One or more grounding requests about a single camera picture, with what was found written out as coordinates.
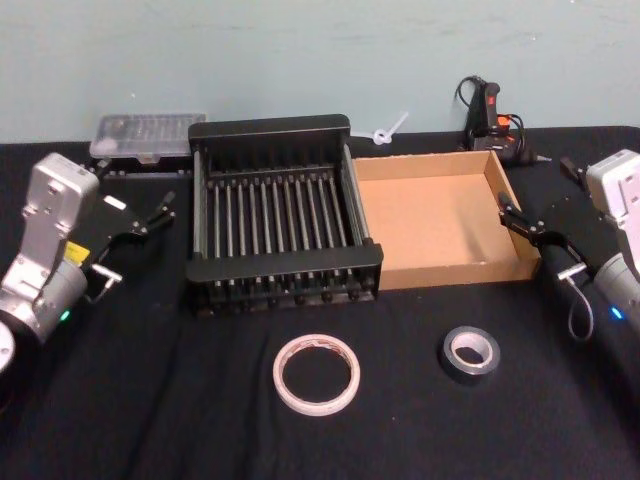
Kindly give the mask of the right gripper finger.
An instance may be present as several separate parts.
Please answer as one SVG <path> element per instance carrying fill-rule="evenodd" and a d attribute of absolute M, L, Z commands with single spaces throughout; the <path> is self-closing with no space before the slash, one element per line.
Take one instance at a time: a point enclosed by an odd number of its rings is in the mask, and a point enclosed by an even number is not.
<path fill-rule="evenodd" d="M 529 228 L 531 226 L 530 221 L 506 192 L 498 194 L 498 206 L 500 223 L 506 228 L 513 228 L 514 226 Z"/>
<path fill-rule="evenodd" d="M 515 211 L 500 211 L 500 223 L 517 235 L 525 238 L 531 245 L 540 245 L 540 230 L 527 220 L 521 213 Z"/>

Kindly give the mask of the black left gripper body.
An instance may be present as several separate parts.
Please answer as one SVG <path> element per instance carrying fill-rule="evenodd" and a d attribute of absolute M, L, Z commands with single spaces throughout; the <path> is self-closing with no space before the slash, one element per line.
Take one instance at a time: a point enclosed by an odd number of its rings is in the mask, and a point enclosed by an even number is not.
<path fill-rule="evenodd" d="M 99 198 L 73 232 L 73 243 L 89 251 L 81 270 L 88 272 L 111 251 L 125 244 L 143 242 L 148 234 L 148 224 L 131 208 L 119 209 L 109 203 L 106 196 Z"/>

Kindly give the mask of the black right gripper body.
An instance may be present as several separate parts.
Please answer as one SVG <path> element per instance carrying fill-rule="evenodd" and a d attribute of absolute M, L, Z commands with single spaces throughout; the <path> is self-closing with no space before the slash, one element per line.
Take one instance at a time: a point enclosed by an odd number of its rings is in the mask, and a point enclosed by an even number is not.
<path fill-rule="evenodd" d="M 540 245 L 563 248 L 578 263 L 596 275 L 620 252 L 614 228 L 592 202 L 583 196 L 563 197 L 543 212 Z"/>

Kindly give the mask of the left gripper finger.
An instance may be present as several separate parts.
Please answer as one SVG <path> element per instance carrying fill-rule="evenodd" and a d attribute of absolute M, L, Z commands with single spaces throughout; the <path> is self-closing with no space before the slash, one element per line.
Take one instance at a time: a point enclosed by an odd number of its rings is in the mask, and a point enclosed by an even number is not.
<path fill-rule="evenodd" d="M 157 223 L 171 215 L 170 206 L 175 198 L 175 193 L 169 191 L 155 207 L 151 214 L 146 218 L 147 223 Z"/>
<path fill-rule="evenodd" d="M 136 220 L 132 224 L 131 233 L 134 235 L 154 235 L 169 228 L 175 220 L 173 211 L 163 211 L 153 214 L 146 220 Z"/>

